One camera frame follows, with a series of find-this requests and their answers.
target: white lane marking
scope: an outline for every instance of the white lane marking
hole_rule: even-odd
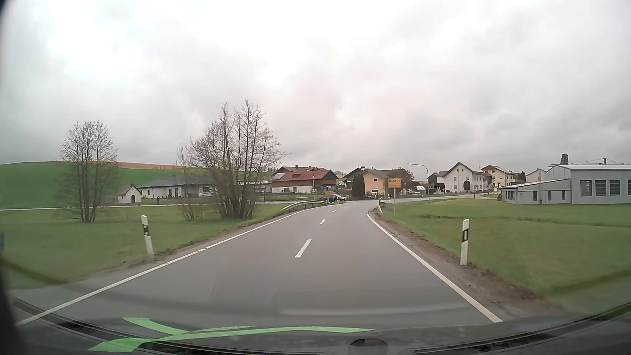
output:
[[[302,248],[298,251],[298,254],[296,254],[296,256],[294,256],[294,259],[300,259],[300,257],[302,256],[302,253],[305,252],[305,249],[307,249],[307,247],[309,246],[309,243],[311,243],[311,239],[307,239],[307,241],[305,242],[305,244],[302,246]]]
[[[250,232],[252,232],[252,231],[256,231],[257,229],[259,229],[259,228],[263,228],[263,227],[265,227],[265,226],[269,226],[269,225],[270,225],[270,224],[272,224],[272,223],[276,223],[276,222],[278,222],[279,220],[283,220],[283,219],[285,219],[285,218],[289,218],[289,217],[291,217],[291,216],[293,216],[293,215],[295,215],[295,214],[299,214],[300,212],[303,212],[303,211],[306,211],[306,210],[302,210],[302,211],[298,211],[298,212],[292,213],[292,214],[290,214],[290,215],[286,215],[286,216],[284,216],[283,218],[279,218],[279,219],[277,219],[277,220],[273,220],[273,221],[271,221],[270,223],[265,223],[265,224],[263,224],[262,226],[258,226],[258,227],[256,227],[256,228],[252,228],[252,229],[250,229],[249,231],[245,231],[245,232],[243,232],[243,233],[241,233],[241,234],[237,234],[236,236],[230,237],[230,238],[228,238],[228,239],[224,239],[223,241],[219,241],[219,242],[217,242],[217,243],[215,243],[215,244],[212,244],[212,245],[207,246],[207,247],[205,247],[205,248],[202,248],[202,249],[200,249],[200,250],[192,251],[192,252],[190,252],[190,253],[188,253],[188,254],[186,254],[186,255],[180,256],[180,257],[179,257],[179,258],[177,258],[177,259],[173,259],[173,260],[171,260],[171,261],[169,261],[169,262],[166,262],[166,263],[160,264],[160,265],[158,265],[158,266],[156,266],[156,267],[153,267],[153,268],[151,268],[151,269],[149,269],[149,270],[145,270],[145,271],[143,271],[143,272],[141,272],[141,273],[138,273],[138,274],[136,274],[136,275],[132,275],[132,276],[130,276],[130,277],[128,277],[128,278],[126,278],[126,279],[120,280],[120,281],[118,281],[118,282],[114,282],[114,283],[113,283],[113,284],[111,284],[111,285],[108,285],[108,286],[102,287],[102,288],[100,288],[100,289],[98,289],[98,290],[96,290],[96,291],[92,291],[92,292],[90,292],[90,293],[88,293],[88,294],[84,294],[83,296],[81,296],[81,297],[77,297],[77,298],[73,299],[72,301],[68,301],[68,302],[66,302],[66,303],[62,303],[62,304],[60,304],[59,306],[53,307],[53,308],[51,308],[51,309],[49,309],[49,310],[47,310],[47,311],[43,311],[43,312],[41,312],[41,313],[39,313],[39,314],[37,314],[37,315],[34,315],[34,316],[30,317],[30,318],[27,318],[27,319],[25,319],[25,320],[19,321],[19,322],[17,323],[17,325],[24,325],[24,324],[26,324],[26,323],[30,323],[30,322],[32,322],[32,321],[34,321],[34,320],[37,320],[37,319],[39,319],[39,318],[42,318],[43,316],[46,316],[46,315],[49,315],[49,314],[51,314],[51,313],[53,313],[53,312],[59,311],[59,310],[61,310],[62,308],[65,308],[65,307],[71,306],[72,304],[75,304],[75,303],[77,303],[77,302],[80,302],[80,301],[82,301],[82,300],[84,300],[84,299],[86,299],[86,298],[92,297],[92,296],[94,296],[94,295],[96,295],[96,294],[100,294],[101,292],[107,291],[107,290],[109,290],[109,289],[111,289],[111,288],[113,288],[113,287],[116,287],[116,286],[118,286],[118,285],[124,284],[124,283],[125,283],[125,282],[127,282],[127,281],[131,281],[131,280],[133,280],[133,279],[136,279],[136,278],[138,278],[138,277],[141,277],[142,275],[146,275],[146,274],[148,274],[148,273],[150,273],[150,272],[152,272],[152,271],[158,270],[159,268],[163,268],[163,267],[165,267],[165,266],[167,266],[167,265],[173,264],[173,263],[178,262],[178,261],[180,261],[180,260],[182,260],[182,259],[186,259],[186,258],[188,258],[189,256],[191,256],[191,255],[195,255],[195,254],[199,253],[199,252],[200,252],[200,251],[202,251],[202,250],[208,250],[208,249],[210,249],[210,248],[212,248],[212,247],[214,247],[214,246],[218,246],[219,244],[226,243],[227,241],[229,241],[229,240],[233,240],[233,239],[235,239],[236,237],[241,237],[241,236],[242,236],[242,235],[244,235],[244,234],[250,233]]]
[[[473,299],[473,297],[469,296],[469,294],[467,294],[467,292],[464,292],[455,283],[451,282],[451,280],[449,280],[447,277],[445,277],[445,275],[441,274],[438,270],[436,270],[428,262],[423,260],[420,256],[416,255],[416,253],[414,251],[411,251],[407,246],[405,246],[398,239],[393,237],[392,234],[388,233],[388,231],[385,230],[378,223],[376,223],[375,220],[372,219],[372,217],[369,214],[366,214],[366,216],[370,219],[371,222],[373,222],[375,224],[375,226],[377,226],[379,229],[381,229],[382,232],[384,232],[387,236],[389,236],[390,239],[392,239],[395,243],[399,244],[399,246],[402,247],[403,249],[405,249],[405,251],[407,251],[411,256],[414,256],[414,259],[418,260],[421,264],[423,264],[425,267],[427,267],[429,269],[429,271],[431,271],[434,275],[438,276],[438,278],[440,280],[445,282],[449,287],[451,287],[454,291],[456,291],[468,303],[471,303],[471,305],[474,306],[478,311],[480,311],[483,315],[487,316],[487,318],[489,320],[491,320],[491,322],[498,323],[498,322],[502,321],[498,316],[494,315],[486,307],[484,307],[479,302],[477,302],[475,299]]]

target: cloud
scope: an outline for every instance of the cloud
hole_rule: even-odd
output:
[[[54,159],[96,118],[121,160],[173,162],[245,98],[291,165],[631,158],[625,1],[9,5],[0,162]]]

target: guardrail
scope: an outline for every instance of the guardrail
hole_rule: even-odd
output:
[[[305,205],[305,208],[307,208],[307,204],[309,204],[309,203],[311,203],[311,204],[321,203],[322,205],[330,205],[331,204],[331,203],[329,203],[327,201],[318,201],[318,200],[300,201],[300,202],[292,203],[289,206],[285,206],[285,207],[283,207],[282,210],[289,210],[289,209],[291,209],[293,207],[300,206],[300,205]]]

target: gray warehouse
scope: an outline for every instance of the gray warehouse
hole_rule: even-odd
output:
[[[542,182],[504,186],[502,200],[516,205],[631,203],[631,165],[555,165]]]

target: street lamp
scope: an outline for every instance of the street lamp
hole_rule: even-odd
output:
[[[423,164],[416,164],[416,163],[408,163],[409,165],[420,165],[422,167],[425,168],[425,170],[427,171],[427,183],[429,184],[430,182],[430,169],[427,169],[427,166],[423,165]],[[430,192],[429,190],[427,191],[427,203],[430,203]]]

